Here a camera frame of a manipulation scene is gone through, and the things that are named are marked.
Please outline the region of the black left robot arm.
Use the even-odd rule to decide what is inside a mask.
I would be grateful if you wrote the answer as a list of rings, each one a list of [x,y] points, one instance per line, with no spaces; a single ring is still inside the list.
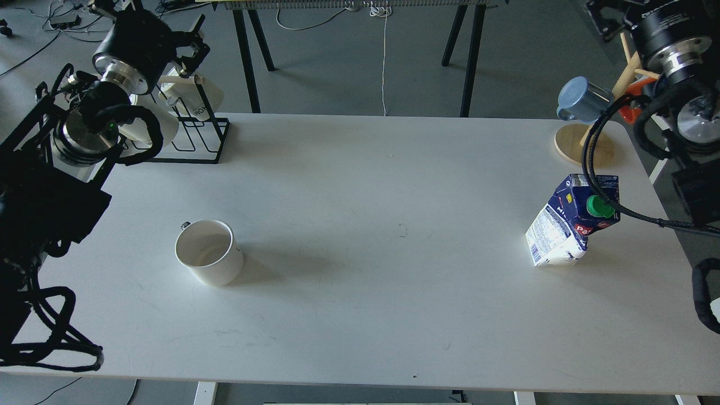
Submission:
[[[93,72],[67,62],[52,84],[36,86],[33,108],[2,140],[2,367],[82,374],[103,365],[102,346],[70,323],[75,292],[41,287],[39,270],[93,231],[110,206],[102,188],[116,165],[151,161],[172,142],[131,96],[151,94],[169,66],[175,82],[199,85],[196,69],[210,51],[205,15],[173,30],[141,1],[88,7],[111,21]]]

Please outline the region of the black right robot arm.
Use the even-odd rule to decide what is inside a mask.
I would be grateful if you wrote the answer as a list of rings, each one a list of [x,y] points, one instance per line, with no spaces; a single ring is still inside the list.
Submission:
[[[694,154],[718,152],[718,2],[589,1],[587,13],[605,42],[628,31],[635,64],[658,75],[651,94],[630,94],[622,85],[587,133],[581,167],[592,191],[620,213],[661,228],[718,236],[718,159],[700,163]],[[633,138],[659,161],[674,160],[673,186],[689,222],[637,213],[601,190],[595,151],[602,128],[623,107],[636,105]]]

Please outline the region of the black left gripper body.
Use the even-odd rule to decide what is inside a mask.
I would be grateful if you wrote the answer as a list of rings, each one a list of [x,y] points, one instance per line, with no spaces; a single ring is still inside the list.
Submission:
[[[110,31],[92,57],[92,66],[104,80],[118,79],[128,94],[146,95],[155,88],[165,67],[185,46],[183,31],[173,31],[140,2],[116,8],[97,1],[92,11],[112,21]]]

